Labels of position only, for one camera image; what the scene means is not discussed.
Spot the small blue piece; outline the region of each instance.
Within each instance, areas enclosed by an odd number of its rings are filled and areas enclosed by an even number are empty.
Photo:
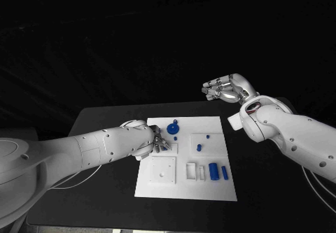
[[[227,173],[227,168],[225,168],[225,166],[223,166],[223,175],[224,175],[224,179],[228,180],[230,177],[228,177],[228,173]]]
[[[211,170],[212,181],[218,181],[220,180],[220,173],[218,173],[217,163],[210,164],[210,170]]]
[[[174,123],[168,126],[168,133],[178,134],[179,130],[181,130],[181,127],[178,125],[178,120],[174,120]]]

